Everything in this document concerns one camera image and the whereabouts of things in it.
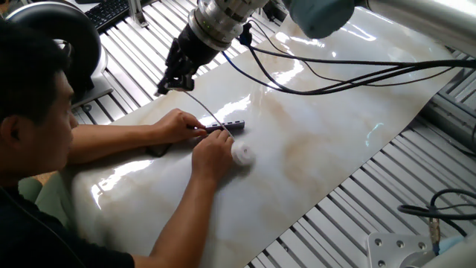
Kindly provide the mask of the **person's right hand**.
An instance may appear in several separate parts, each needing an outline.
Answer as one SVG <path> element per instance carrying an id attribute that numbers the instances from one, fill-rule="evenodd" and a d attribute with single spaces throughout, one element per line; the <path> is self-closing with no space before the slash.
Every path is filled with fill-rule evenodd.
<path id="1" fill-rule="evenodd" d="M 192 178 L 217 183 L 232 164 L 233 138 L 226 130 L 215 130 L 193 149 Z"/>

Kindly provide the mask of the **person's left hand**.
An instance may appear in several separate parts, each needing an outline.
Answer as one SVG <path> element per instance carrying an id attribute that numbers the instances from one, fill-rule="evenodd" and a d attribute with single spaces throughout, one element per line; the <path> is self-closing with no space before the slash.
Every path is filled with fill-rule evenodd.
<path id="1" fill-rule="evenodd" d="M 151 135 L 159 144 L 171 144 L 206 135 L 205 126 L 192 114 L 173 109 L 151 125 Z"/>

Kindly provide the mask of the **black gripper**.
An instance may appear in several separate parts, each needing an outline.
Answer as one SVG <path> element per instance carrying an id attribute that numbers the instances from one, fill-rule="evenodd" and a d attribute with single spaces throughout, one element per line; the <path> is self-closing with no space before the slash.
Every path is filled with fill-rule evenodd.
<path id="1" fill-rule="evenodd" d="M 155 94 L 166 95 L 168 93 L 166 84 L 173 77 L 177 77 L 175 79 L 176 90 L 193 91 L 195 81 L 191 74 L 195 74 L 200 66 L 208 64 L 218 53 L 217 50 L 201 41 L 192 28 L 186 25 L 172 42 L 165 60 L 166 70 L 157 84 Z"/>

